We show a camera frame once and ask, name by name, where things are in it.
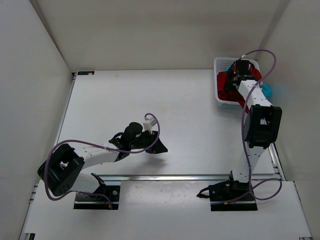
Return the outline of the red t shirt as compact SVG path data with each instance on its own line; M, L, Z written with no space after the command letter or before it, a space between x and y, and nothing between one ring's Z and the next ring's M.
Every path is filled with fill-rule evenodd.
M254 103L249 101L249 92L256 89L257 82L262 75L249 61L237 61L227 71L217 74L217 97L226 102L237 102L248 112Z

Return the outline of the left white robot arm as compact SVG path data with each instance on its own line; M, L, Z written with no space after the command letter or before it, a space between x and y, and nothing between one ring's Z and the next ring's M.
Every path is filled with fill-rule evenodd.
M160 132L153 126L155 118L147 118L143 124L131 122L123 132L109 140L114 148L86 142L84 147L72 147L65 140L56 145L37 174L44 181L48 198L58 201L71 192L89 196L93 201L110 202L113 190L95 173L83 173L84 169L104 163L116 163L131 154L146 152L162 154L168 149L160 140Z

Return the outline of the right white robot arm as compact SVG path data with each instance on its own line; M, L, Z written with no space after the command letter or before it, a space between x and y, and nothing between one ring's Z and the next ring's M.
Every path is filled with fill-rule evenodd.
M210 185L197 194L198 198L210 199L214 205L258 199L254 194L252 173L261 155L278 137L282 109L267 100L253 70L249 60L240 58L226 72L224 89L237 92L244 99L241 117L243 156L228 180Z

